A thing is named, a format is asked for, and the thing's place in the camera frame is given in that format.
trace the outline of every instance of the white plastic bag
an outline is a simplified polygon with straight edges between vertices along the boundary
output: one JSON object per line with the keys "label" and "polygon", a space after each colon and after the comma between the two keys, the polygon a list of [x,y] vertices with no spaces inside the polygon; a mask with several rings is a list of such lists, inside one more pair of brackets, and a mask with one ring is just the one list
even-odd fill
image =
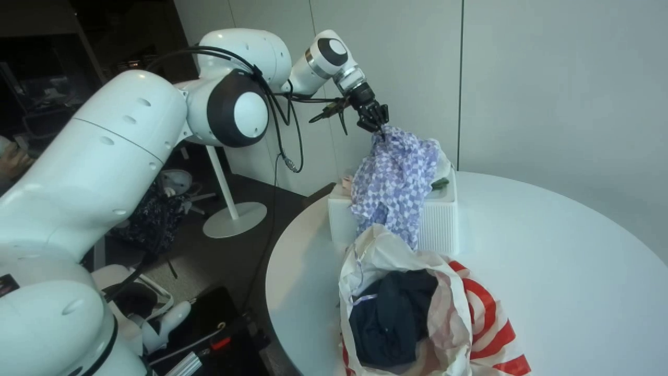
{"label": "white plastic bag", "polygon": [[435,253],[412,253],[396,234],[372,226],[346,248],[338,280],[341,357],[349,373],[389,373],[358,364],[349,317],[355,294],[388,271],[409,270],[430,271],[437,286],[428,309],[428,340],[420,342],[418,360],[404,373],[516,376],[530,371],[525,357],[513,347],[513,331],[500,307],[460,262]]}

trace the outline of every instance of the table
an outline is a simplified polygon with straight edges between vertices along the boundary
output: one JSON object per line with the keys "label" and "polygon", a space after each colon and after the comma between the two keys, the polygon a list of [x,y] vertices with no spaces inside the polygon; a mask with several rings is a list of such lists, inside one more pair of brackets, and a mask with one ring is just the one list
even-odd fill
{"label": "table", "polygon": [[[668,266],[629,232],[555,191],[459,172],[462,261],[503,302],[534,373],[668,373]],[[336,282],[341,254],[326,198],[268,259],[276,336],[306,376],[341,373]]]}

